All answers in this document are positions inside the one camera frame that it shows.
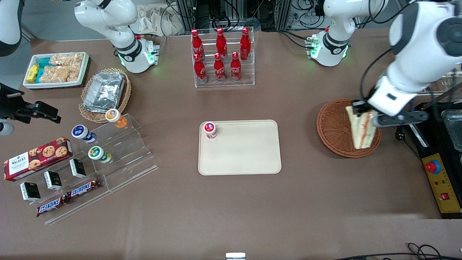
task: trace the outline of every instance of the white robotic arm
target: white robotic arm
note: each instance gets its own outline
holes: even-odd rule
[[[122,64],[132,73],[141,73],[155,63],[154,44],[137,39],[129,28],[137,17],[130,0],[85,0],[74,8],[75,17],[85,27],[106,36],[119,52]]]
[[[0,57],[13,53],[21,43],[23,0],[0,0]]]
[[[377,14],[388,4],[388,0],[325,0],[324,13],[331,20],[328,31],[314,34],[310,40],[310,58],[321,65],[331,67],[340,63],[347,45],[356,29],[354,17]]]
[[[367,102],[395,116],[417,93],[461,63],[459,15],[459,2],[416,2],[397,16],[389,30],[395,60]]]

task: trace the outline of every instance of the cookie box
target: cookie box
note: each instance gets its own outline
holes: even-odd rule
[[[64,137],[58,138],[15,156],[3,164],[5,166],[5,179],[17,181],[28,175],[43,170],[62,160],[72,157],[71,142]]]

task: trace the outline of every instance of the white tray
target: white tray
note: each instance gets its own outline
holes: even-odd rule
[[[214,121],[217,137],[199,128],[202,175],[275,174],[281,171],[278,124],[273,120]]]
[[[33,64],[37,64],[42,58],[51,58],[55,54],[72,54],[78,53],[83,54],[82,66],[80,66],[79,76],[77,81],[69,81],[69,82],[57,82],[57,83],[28,83],[26,81],[27,74],[29,73],[30,68]],[[86,52],[66,52],[66,53],[48,53],[48,54],[37,54],[33,55],[30,59],[29,66],[26,70],[26,75],[24,76],[23,85],[28,89],[47,89],[47,88],[61,88],[61,87],[73,87],[82,84],[82,81],[85,77],[86,67],[88,65],[88,54]]]

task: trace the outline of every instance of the green lid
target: green lid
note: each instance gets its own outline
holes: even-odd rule
[[[88,157],[93,160],[99,160],[101,157],[104,155],[104,150],[103,148],[99,146],[93,146],[89,151],[88,151]]]

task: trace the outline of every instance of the yellow control panel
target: yellow control panel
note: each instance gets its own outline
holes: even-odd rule
[[[430,186],[438,203],[439,211],[441,213],[461,212],[456,194],[452,189],[451,182],[448,179],[439,154],[422,158],[422,162],[424,163]]]

